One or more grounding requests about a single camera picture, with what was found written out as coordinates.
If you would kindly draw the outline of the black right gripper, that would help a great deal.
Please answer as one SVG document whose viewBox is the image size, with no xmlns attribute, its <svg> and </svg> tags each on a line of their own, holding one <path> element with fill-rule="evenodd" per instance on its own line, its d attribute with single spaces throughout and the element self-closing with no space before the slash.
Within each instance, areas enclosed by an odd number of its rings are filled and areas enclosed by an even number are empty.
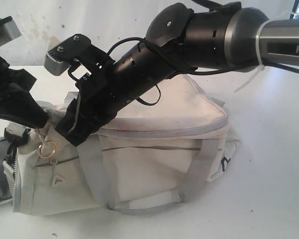
<svg viewBox="0 0 299 239">
<path fill-rule="evenodd" d="M 117 62 L 97 67 L 76 81 L 79 95 L 55 130 L 73 146 L 82 144 L 121 109 L 176 75 L 176 68 L 176 53 L 170 47 L 138 43 Z"/>
</svg>

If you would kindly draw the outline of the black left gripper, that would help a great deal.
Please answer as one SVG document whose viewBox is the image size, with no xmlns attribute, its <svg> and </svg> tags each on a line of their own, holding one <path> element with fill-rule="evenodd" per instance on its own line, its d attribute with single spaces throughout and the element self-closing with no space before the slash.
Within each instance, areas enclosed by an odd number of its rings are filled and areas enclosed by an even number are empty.
<svg viewBox="0 0 299 239">
<path fill-rule="evenodd" d="M 44 127 L 48 116 L 30 94 L 36 78 L 14 70 L 0 57 L 0 119 L 27 127 Z"/>
</svg>

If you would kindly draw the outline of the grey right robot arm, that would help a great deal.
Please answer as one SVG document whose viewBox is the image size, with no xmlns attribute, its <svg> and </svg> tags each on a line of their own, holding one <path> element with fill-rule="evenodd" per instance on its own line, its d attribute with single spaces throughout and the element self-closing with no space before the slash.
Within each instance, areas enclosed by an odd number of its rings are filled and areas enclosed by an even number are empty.
<svg viewBox="0 0 299 239">
<path fill-rule="evenodd" d="M 269 20 L 240 2 L 208 4 L 195 13 L 181 3 L 160 12 L 144 38 L 119 60 L 84 35 L 74 35 L 48 52 L 75 80 L 78 97 L 56 131 L 78 146 L 114 119 L 122 108 L 162 80 L 179 74 L 216 75 L 271 66 L 299 74 L 299 19 Z"/>
</svg>

